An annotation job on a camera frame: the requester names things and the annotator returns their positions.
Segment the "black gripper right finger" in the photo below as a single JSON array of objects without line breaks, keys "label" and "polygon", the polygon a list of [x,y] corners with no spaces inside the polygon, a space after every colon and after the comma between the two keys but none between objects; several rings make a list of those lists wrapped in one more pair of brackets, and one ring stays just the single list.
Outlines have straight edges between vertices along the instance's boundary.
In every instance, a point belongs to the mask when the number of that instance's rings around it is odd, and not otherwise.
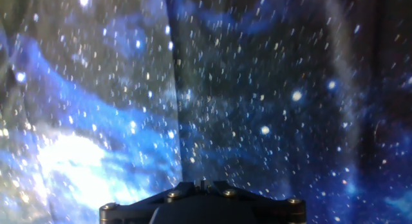
[{"label": "black gripper right finger", "polygon": [[306,223],[306,202],[299,198],[272,200],[224,181],[212,182],[209,194],[229,223]]}]

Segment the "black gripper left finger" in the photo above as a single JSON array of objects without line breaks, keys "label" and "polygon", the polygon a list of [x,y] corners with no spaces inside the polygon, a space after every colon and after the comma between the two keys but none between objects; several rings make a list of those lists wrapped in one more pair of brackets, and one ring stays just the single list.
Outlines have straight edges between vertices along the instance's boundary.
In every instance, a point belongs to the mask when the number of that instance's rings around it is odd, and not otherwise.
[{"label": "black gripper left finger", "polygon": [[128,221],[150,222],[155,210],[162,205],[170,204],[200,191],[194,182],[180,182],[176,187],[168,189],[130,205],[107,203],[99,208],[100,224],[119,224]]}]

